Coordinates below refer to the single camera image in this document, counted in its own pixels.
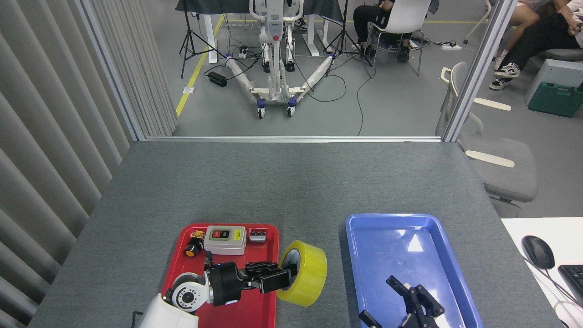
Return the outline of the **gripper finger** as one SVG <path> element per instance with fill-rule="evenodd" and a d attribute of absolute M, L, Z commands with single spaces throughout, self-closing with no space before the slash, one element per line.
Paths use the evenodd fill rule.
<path fill-rule="evenodd" d="M 381 324 L 366 310 L 362 310 L 358 314 L 358 318 L 364 323 L 368 328 L 381 328 Z"/>
<path fill-rule="evenodd" d="M 435 318 L 443 315 L 445 309 L 423 285 L 402 284 L 394 276 L 389 276 L 386 283 L 404 299 L 406 315 L 399 328 L 438 327 Z"/>

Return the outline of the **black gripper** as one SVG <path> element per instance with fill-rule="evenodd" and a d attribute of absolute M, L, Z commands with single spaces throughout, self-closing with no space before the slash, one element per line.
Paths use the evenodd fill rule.
<path fill-rule="evenodd" d="M 279 267 L 271 261 L 255 261 L 246 263 L 246 275 L 250 279 L 248 285 L 239 276 L 235 262 L 206 264 L 205 272 L 210 279 L 212 289 L 211 303 L 215 307 L 237 302 L 246 287 L 258 288 L 261 293 L 269 293 L 278 289 L 289 288 L 298 275 L 298 266 L 290 264 Z"/>

